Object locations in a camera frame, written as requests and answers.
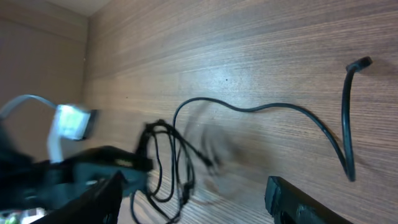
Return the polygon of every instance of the wooden surface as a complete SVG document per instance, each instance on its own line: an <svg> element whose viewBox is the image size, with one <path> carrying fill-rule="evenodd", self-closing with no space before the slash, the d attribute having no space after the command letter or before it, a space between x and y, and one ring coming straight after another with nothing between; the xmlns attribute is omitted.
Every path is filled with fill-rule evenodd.
<svg viewBox="0 0 398 224"><path fill-rule="evenodd" d="M30 6L0 0L0 105L22 94L79 103L86 45L73 37L86 35L84 26L77 25L84 20L64 9L42 7L45 4ZM18 149L42 161L49 158L46 142L53 116L54 109L31 100L5 124Z"/></svg>
<svg viewBox="0 0 398 224"><path fill-rule="evenodd" d="M178 129L202 150L213 149L222 166L212 179L198 163L198 188L182 223L272 223L264 205L269 175L354 223L396 223L397 41L395 0L112 1L90 18L85 101L102 115L88 146L132 150L145 122L171 121L195 96L241 107L294 103L341 138L345 66L369 55L374 64L355 76L351 96L356 182L297 111L244 114L192 103ZM165 139L162 145L169 177ZM164 222L142 197L136 206L143 223ZM164 208L172 212L175 204ZM119 222L132 222L128 200Z"/></svg>

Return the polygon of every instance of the white wire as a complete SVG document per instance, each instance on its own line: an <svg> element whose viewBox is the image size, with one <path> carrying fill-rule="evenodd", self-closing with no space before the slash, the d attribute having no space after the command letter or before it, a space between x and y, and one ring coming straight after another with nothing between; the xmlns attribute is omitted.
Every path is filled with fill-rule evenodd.
<svg viewBox="0 0 398 224"><path fill-rule="evenodd" d="M36 99L39 100L40 102L52 107L52 108L57 108L57 105L55 103L52 103L51 101L37 95L21 95L17 96L14 99L8 101L0 110L0 119L6 119L7 116L11 113L15 107L20 105L21 103L25 102L28 99Z"/></svg>

